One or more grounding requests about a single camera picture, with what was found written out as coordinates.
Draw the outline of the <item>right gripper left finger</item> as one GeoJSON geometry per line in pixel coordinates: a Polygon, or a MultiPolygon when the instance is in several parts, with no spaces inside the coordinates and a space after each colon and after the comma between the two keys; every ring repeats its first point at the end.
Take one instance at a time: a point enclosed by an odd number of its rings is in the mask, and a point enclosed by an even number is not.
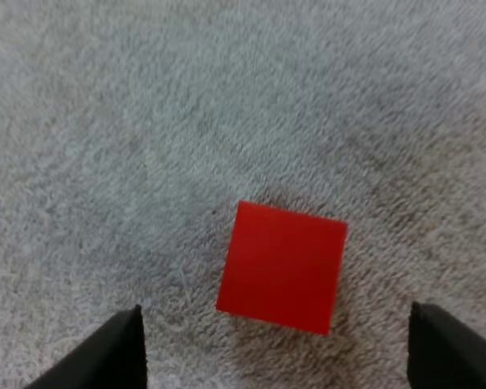
{"type": "Polygon", "coordinates": [[[112,316],[29,388],[146,388],[142,307],[112,316]]]}

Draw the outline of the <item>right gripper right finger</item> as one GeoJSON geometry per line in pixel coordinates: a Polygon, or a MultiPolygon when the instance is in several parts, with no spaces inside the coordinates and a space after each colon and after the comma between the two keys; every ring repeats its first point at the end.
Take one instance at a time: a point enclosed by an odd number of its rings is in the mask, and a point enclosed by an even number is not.
{"type": "Polygon", "coordinates": [[[440,306],[413,302],[407,380],[412,388],[486,388],[486,339],[440,306]]]}

